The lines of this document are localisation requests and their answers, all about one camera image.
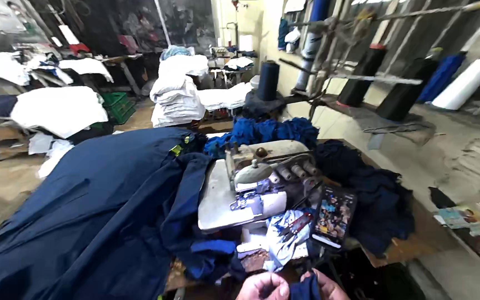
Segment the thread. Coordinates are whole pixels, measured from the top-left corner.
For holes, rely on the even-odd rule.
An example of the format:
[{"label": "thread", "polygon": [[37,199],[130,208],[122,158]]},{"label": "thread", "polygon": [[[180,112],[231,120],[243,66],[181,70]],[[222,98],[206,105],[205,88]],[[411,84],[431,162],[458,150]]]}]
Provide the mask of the thread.
[{"label": "thread", "polygon": [[433,59],[414,59],[403,73],[404,78],[423,80],[420,85],[396,84],[388,93],[381,105],[377,107],[377,114],[391,121],[402,121],[414,105],[423,87],[427,84],[438,67]]},{"label": "thread", "polygon": [[279,82],[279,65],[268,60],[262,64],[257,96],[263,101],[273,101],[277,98],[277,83]]},{"label": "thread", "polygon": [[477,59],[432,102],[434,106],[457,110],[480,86],[480,59]]},{"label": "thread", "polygon": [[[359,60],[353,75],[375,76],[383,63],[386,48],[379,44],[372,44]],[[358,107],[364,101],[364,95],[370,88],[371,81],[349,79],[338,96],[338,102],[343,105]]]}]

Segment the sewing machine knob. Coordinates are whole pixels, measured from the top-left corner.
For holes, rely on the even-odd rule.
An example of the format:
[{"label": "sewing machine knob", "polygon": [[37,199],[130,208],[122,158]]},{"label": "sewing machine knob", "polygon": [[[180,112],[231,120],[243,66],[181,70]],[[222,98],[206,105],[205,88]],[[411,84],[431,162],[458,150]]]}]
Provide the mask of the sewing machine knob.
[{"label": "sewing machine knob", "polygon": [[255,154],[257,154],[257,156],[260,158],[265,158],[268,155],[268,151],[266,151],[266,149],[263,147],[260,147],[255,151]]}]

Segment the stack of white fabric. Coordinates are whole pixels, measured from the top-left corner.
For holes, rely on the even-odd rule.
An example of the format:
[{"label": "stack of white fabric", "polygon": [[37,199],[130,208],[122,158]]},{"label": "stack of white fabric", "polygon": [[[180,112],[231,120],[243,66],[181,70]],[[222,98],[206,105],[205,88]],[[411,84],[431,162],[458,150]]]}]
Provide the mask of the stack of white fabric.
[{"label": "stack of white fabric", "polygon": [[243,106],[246,94],[252,89],[253,87],[250,83],[241,82],[227,90],[213,89],[197,91],[197,96],[201,104],[211,112],[220,108],[233,109]]},{"label": "stack of white fabric", "polygon": [[173,126],[202,119],[205,107],[196,92],[196,85],[189,76],[178,73],[160,76],[149,93],[151,100],[156,103],[151,116],[153,127]]}]

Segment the fabric roll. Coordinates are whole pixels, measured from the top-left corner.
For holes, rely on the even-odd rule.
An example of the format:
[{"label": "fabric roll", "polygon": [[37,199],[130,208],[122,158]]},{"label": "fabric roll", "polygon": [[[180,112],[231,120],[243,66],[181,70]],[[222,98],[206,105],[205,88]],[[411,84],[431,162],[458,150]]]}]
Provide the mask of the fabric roll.
[{"label": "fabric roll", "polygon": [[432,102],[434,106],[457,110],[480,86],[480,59],[474,61]]},{"label": "fabric roll", "polygon": [[466,59],[465,52],[444,58],[423,88],[417,101],[420,103],[433,101],[449,85],[451,78],[463,64],[464,59]]},{"label": "fabric roll", "polygon": [[[386,48],[380,44],[370,45],[353,71],[353,75],[375,76],[383,63]],[[349,79],[338,96],[338,102],[343,105],[358,107],[364,100],[364,95],[370,88],[371,81]]]},{"label": "fabric roll", "polygon": [[396,84],[381,105],[377,107],[377,114],[391,121],[402,121],[437,67],[438,62],[436,60],[415,59],[405,70],[403,77],[421,79],[423,82],[419,85]]},{"label": "fabric roll", "polygon": [[277,83],[279,82],[279,65],[268,60],[262,64],[260,71],[257,96],[264,101],[275,100],[277,97]]}]

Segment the hand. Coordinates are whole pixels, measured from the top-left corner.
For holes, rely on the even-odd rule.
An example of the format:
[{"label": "hand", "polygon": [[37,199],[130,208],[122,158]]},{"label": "hand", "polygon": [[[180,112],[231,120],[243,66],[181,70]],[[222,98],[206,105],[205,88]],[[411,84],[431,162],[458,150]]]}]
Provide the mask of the hand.
[{"label": "hand", "polygon": [[[349,300],[347,294],[342,290],[342,288],[340,288],[340,286],[338,286],[336,282],[329,279],[322,272],[316,269],[312,270],[318,278],[318,286],[322,294],[322,300]],[[303,274],[303,276],[301,276],[301,282],[310,276],[310,272]]]},{"label": "hand", "polygon": [[289,295],[290,288],[286,280],[267,272],[247,278],[236,300],[288,300]]}]

